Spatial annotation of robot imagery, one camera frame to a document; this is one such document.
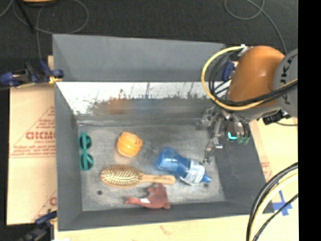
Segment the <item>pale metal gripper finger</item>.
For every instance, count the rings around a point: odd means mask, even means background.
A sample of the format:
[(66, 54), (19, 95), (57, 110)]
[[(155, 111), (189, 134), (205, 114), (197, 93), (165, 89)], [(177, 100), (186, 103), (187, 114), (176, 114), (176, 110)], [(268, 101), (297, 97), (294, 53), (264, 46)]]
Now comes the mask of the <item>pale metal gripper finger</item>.
[(211, 138), (205, 146), (203, 163), (206, 165), (211, 164), (214, 153), (219, 149), (223, 149), (223, 147), (219, 137)]
[(214, 127), (217, 121), (217, 110), (214, 106), (205, 109), (202, 116), (196, 123), (197, 130), (209, 130)]

